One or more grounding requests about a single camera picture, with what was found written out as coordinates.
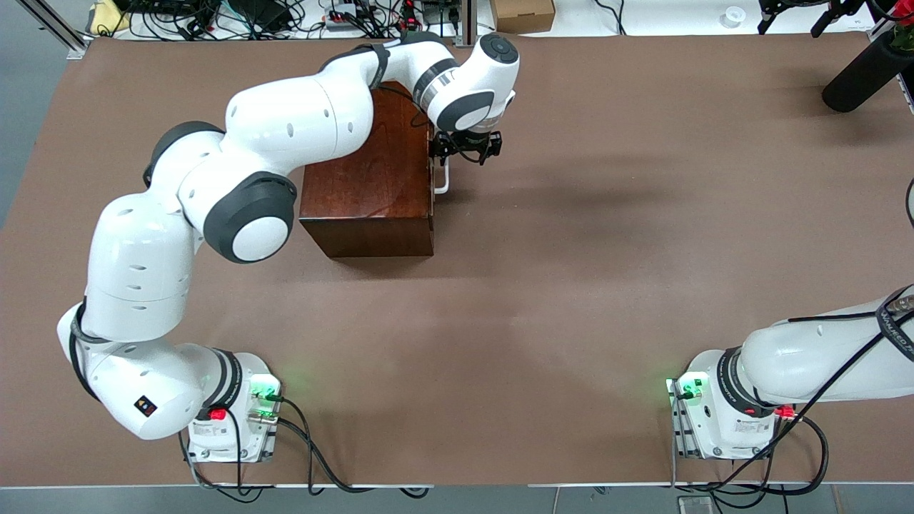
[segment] metal post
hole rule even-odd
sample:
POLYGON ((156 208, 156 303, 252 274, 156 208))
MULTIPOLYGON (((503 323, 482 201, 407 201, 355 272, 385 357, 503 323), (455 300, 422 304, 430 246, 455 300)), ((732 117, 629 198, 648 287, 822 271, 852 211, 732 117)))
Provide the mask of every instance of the metal post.
POLYGON ((63 46, 69 48, 67 59, 82 59, 89 44, 44 0, 16 0, 38 23, 63 46))
POLYGON ((476 22, 476 1, 461 0, 460 3, 460 27, 461 31, 454 38, 454 44, 458 47, 471 47, 476 44, 478 26, 476 22))

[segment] red flower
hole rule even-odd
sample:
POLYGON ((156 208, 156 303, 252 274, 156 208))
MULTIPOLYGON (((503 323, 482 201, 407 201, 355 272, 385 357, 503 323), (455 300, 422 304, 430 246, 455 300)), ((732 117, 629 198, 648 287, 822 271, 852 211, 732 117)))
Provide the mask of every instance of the red flower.
POLYGON ((892 16, 895 17, 905 17, 910 16, 906 20, 898 21, 898 24, 902 27, 907 27, 909 25, 914 25, 914 0, 898 0, 895 3, 895 11, 892 13, 892 16))

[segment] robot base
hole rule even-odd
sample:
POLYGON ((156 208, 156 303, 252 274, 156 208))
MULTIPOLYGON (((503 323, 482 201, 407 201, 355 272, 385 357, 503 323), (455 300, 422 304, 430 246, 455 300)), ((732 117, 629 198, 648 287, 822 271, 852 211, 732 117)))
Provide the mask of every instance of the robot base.
POLYGON ((279 403, 263 400, 258 395, 279 394, 280 382, 259 357, 250 353, 236 353, 235 357, 241 364, 243 377, 238 398, 228 410, 238 421, 239 440, 236 440, 235 424, 230 415, 223 420, 194 420, 188 427, 188 451, 194 462, 238 462, 238 446, 241 462, 262 462, 272 458, 279 403))
POLYGON ((734 409, 717 384, 723 350, 698 354, 678 380, 666 381, 673 408, 673 437, 687 458, 752 458, 773 437, 774 414, 754 418, 734 409))

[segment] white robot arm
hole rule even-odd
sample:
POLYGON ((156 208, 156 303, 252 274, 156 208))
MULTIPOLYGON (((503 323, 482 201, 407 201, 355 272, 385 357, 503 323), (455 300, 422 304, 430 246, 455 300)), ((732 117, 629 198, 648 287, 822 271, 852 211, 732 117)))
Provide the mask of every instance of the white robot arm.
POLYGON ((280 383, 251 354, 173 347, 192 264, 205 241, 233 262, 278 251, 293 221, 296 167, 350 154, 368 138, 370 89, 395 80, 448 137, 488 141, 514 98, 519 56, 506 39, 480 38, 461 66, 430 33, 356 48, 310 77, 235 95, 226 130, 182 123, 156 145, 148 189, 115 199, 92 237, 85 298, 58 323, 60 343, 87 392, 143 439, 190 427, 206 460, 269 456, 280 383), (231 414, 239 425, 225 419, 231 414))
POLYGON ((914 394, 914 286, 868 304, 780 321, 742 347, 700 353, 670 393, 680 451, 752 458, 776 435, 775 410, 794 403, 914 394))

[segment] black square sticker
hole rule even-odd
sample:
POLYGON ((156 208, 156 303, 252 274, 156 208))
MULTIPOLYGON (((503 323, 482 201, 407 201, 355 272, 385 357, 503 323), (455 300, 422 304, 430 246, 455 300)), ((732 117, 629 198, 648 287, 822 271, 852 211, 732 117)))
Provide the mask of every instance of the black square sticker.
POLYGON ((153 412, 155 412, 156 409, 155 403, 150 402, 149 399, 145 397, 145 395, 141 396, 139 400, 134 402, 133 406, 139 409, 139 411, 143 413, 143 416, 146 416, 147 418, 153 415, 153 412))

